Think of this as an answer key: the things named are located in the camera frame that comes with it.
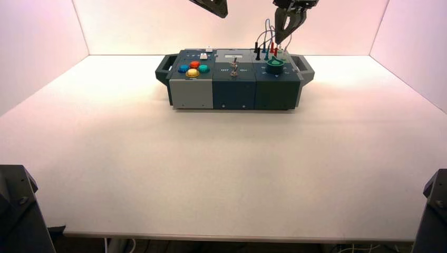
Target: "red button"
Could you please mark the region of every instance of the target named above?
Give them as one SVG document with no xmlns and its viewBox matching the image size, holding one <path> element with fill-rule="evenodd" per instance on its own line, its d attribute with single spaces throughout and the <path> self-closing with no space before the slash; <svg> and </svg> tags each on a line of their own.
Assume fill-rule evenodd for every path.
<svg viewBox="0 0 447 253">
<path fill-rule="evenodd" d="M 200 62 L 191 62 L 189 67 L 192 69 L 197 69 L 200 66 Z"/>
</svg>

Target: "screw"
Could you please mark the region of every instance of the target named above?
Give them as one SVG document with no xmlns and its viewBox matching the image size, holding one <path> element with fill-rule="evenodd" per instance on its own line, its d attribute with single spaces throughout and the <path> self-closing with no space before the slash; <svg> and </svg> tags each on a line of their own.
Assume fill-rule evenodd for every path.
<svg viewBox="0 0 447 253">
<path fill-rule="evenodd" d="M 21 197 L 20 200 L 18 200 L 18 204 L 19 205 L 24 205 L 25 203 L 28 202 L 28 197 Z"/>
<path fill-rule="evenodd" d="M 444 209 L 444 208 L 445 208 L 445 206 L 444 206 L 444 201 L 442 201 L 442 200 L 437 200 L 437 201 L 436 201 L 436 205 L 437 205 L 439 208 L 441 208 L 441 209 Z"/>
</svg>

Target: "control panel box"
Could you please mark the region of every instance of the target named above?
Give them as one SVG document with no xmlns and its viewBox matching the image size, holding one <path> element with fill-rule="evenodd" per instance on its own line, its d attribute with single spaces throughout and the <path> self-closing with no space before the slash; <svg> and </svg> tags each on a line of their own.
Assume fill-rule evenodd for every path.
<svg viewBox="0 0 447 253">
<path fill-rule="evenodd" d="M 314 74 L 301 55 L 260 48 L 186 49 L 156 70 L 175 109 L 294 109 Z"/>
</svg>

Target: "pink wall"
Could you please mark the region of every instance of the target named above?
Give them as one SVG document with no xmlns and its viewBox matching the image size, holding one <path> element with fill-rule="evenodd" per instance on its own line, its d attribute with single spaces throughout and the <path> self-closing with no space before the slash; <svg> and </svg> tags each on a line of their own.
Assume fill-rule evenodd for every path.
<svg viewBox="0 0 447 253">
<path fill-rule="evenodd" d="M 390 0 L 371 56 L 447 112 L 447 1 Z"/>
<path fill-rule="evenodd" d="M 272 0 L 228 0 L 220 19 L 188 0 L 74 0 L 91 54 L 167 54 L 183 48 L 253 47 L 274 20 Z M 387 0 L 321 0 L 294 33 L 300 54 L 368 55 Z"/>
<path fill-rule="evenodd" d="M 1 0 L 0 115 L 87 55 L 71 0 Z"/>
</svg>

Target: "tabletop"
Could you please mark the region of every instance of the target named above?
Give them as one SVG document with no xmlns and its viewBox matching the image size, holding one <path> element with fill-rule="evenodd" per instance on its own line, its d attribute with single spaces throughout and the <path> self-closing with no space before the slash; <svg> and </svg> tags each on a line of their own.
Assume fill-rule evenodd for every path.
<svg viewBox="0 0 447 253">
<path fill-rule="evenodd" d="M 447 116 L 369 56 L 308 56 L 292 111 L 176 111 L 162 56 L 89 56 L 0 117 L 66 235 L 413 240 Z"/>
</svg>

